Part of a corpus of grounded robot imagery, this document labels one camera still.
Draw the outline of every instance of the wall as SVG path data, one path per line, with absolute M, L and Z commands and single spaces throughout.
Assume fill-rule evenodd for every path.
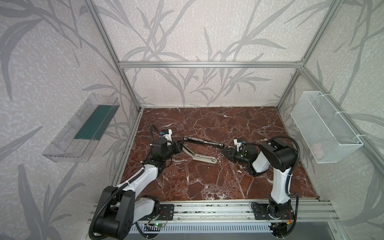
M 306 67 L 383 152 L 384 1 L 345 1 Z M 280 113 L 300 140 L 301 159 L 317 193 L 330 200 L 350 239 L 384 236 L 384 176 L 361 150 L 337 163 L 318 164 L 290 112 L 303 91 L 300 77 Z
M 82 1 L 0 2 L 0 239 L 79 239 L 137 112 Z M 90 93 L 117 96 L 87 163 L 42 156 Z
M 331 2 L 95 0 L 120 61 L 299 61 Z M 140 104 L 159 107 L 275 106 L 294 70 L 125 71 Z

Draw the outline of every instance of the marble surface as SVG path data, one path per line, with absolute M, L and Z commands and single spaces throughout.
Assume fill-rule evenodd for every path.
M 233 139 L 262 143 L 277 135 L 287 135 L 274 107 L 244 108 L 160 108 L 145 109 L 134 140 L 122 181 L 141 167 L 149 151 L 149 125 L 172 129 L 172 140 L 185 135 L 233 146 Z M 162 201 L 205 199 L 266 199 L 272 190 L 272 167 L 258 177 L 250 176 L 245 167 L 230 162 L 220 150 L 211 146 L 185 143 L 198 154 L 216 156 L 216 164 L 192 160 L 186 153 L 167 161 L 163 173 L 141 193 Z M 301 163 L 293 172 L 291 192 L 300 197 L 317 197 Z

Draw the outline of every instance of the mesh basket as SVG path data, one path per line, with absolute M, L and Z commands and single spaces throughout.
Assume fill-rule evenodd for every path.
M 338 162 L 363 145 L 320 91 L 303 92 L 291 115 L 318 163 Z

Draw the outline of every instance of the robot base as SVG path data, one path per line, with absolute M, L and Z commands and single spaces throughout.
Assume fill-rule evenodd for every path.
M 255 220 L 289 220 L 291 218 L 291 215 L 293 218 L 294 214 L 290 203 L 287 208 L 285 208 L 285 210 L 280 213 L 273 213 L 274 211 L 271 211 L 270 204 L 259 204 L 257 202 L 253 202 L 251 204 L 251 207 L 253 210 L 253 214 L 255 215 Z
M 161 214 L 156 220 L 167 220 L 167 217 L 168 217 L 168 221 L 172 221 L 174 208 L 175 208 L 174 204 L 160 204 L 159 212 L 165 212 L 167 215 Z M 142 217 L 140 221 L 148 221 L 153 217 L 154 216 L 152 214 L 149 214 L 147 216 Z

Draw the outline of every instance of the clear plastic tray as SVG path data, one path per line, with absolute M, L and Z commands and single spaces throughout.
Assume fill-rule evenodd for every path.
M 91 94 L 43 156 L 54 162 L 87 162 L 119 106 L 117 97 Z

